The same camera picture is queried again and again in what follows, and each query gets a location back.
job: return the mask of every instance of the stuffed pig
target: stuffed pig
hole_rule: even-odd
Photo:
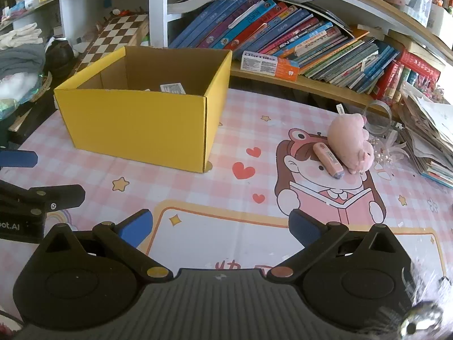
[[[368,171],[374,161],[374,150],[363,129],[366,118],[360,114],[342,114],[329,126],[327,139],[330,148],[350,173]]]

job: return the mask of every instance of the checkered wooden box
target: checkered wooden box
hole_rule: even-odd
[[[80,71],[95,61],[124,46],[139,46],[149,32],[147,14],[112,18],[104,30],[88,46],[85,56],[76,71]]]

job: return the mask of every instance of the table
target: table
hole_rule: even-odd
[[[57,111],[21,147],[38,154],[37,166],[3,169],[0,178],[24,188],[83,186],[85,202],[49,213],[46,232],[58,222],[88,230],[149,209],[148,220],[125,239],[175,274],[181,267],[266,272],[303,249],[287,219],[300,207],[322,222],[341,221],[351,229],[384,222],[413,260],[422,259],[442,276],[453,263],[452,192],[406,161],[331,178],[312,159],[312,145],[335,116],[229,90],[209,157],[212,170],[197,174],[76,150]],[[13,284],[35,247],[0,241],[0,305],[14,315]]]

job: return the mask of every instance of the gray cloth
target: gray cloth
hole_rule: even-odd
[[[40,74],[44,69],[44,45],[28,44],[0,51],[0,80],[17,73]]]

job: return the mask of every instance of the heart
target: heart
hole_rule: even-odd
[[[253,194],[252,195],[252,198],[255,202],[257,202],[258,204],[264,202],[264,200],[266,199],[266,197],[262,194]]]
[[[252,157],[260,157],[261,156],[261,150],[258,147],[255,148],[247,148],[245,150],[247,154],[249,154]]]
[[[248,179],[255,174],[255,169],[252,166],[244,169],[244,164],[242,162],[236,162],[233,164],[233,173],[234,176],[236,176],[236,179]]]

